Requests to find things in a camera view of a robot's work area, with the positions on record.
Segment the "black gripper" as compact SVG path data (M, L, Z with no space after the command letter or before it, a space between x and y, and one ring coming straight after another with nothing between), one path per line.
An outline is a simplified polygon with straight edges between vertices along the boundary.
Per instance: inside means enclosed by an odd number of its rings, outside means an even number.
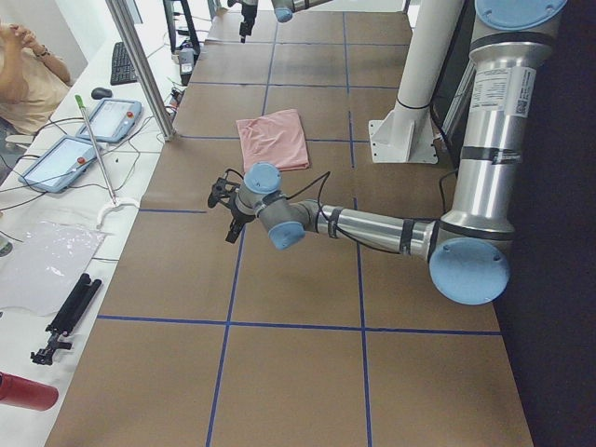
M243 3L241 6L243 21L239 25L240 42L244 44L248 36L251 35L251 28L256 20L256 5Z
M230 223L225 241L236 243L243 231L243 227L254 220L254 214L252 213L252 208L246 208L242 203L237 204L235 199L230 202L230 205L232 223Z

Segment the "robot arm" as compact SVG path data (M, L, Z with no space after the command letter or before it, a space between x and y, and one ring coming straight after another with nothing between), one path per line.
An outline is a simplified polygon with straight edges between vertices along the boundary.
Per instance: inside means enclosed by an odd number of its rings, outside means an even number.
M292 19L293 15L299 11L329 3L331 0L272 0L271 4L280 23ZM241 5L242 22L239 24L240 42L245 43L246 38L251 36L256 17L258 14L258 0L228 0L227 5Z
M418 142L419 125L432 119L432 97L464 1L421 5L400 89L384 120L369 122L375 163L415 163L435 155ZM226 241L235 243L245 224L260 220L270 240L285 250L305 232L326 232L369 247L425 258L436 289L463 305L483 305L508 285L507 253L514 238L508 204L534 90L536 69L550 56L568 1L474 1L467 84L473 85L453 205L437 220L395 218L320 204L327 172L293 196L280 190L278 168L253 164L241 183L223 178L212 186L209 208L223 204L232 222ZM291 203L322 180L316 200Z

